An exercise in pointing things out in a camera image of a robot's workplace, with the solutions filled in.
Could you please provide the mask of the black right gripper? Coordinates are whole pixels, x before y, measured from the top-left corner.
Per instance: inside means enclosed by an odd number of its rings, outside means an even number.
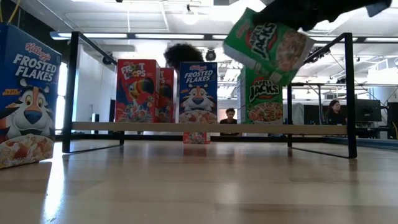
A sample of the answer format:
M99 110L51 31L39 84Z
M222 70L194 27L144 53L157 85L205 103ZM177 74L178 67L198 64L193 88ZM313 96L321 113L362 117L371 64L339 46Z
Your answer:
M362 7L373 17L389 8L391 0L281 0L253 15L253 24L281 23L295 30L312 30L322 21L333 22L341 14Z

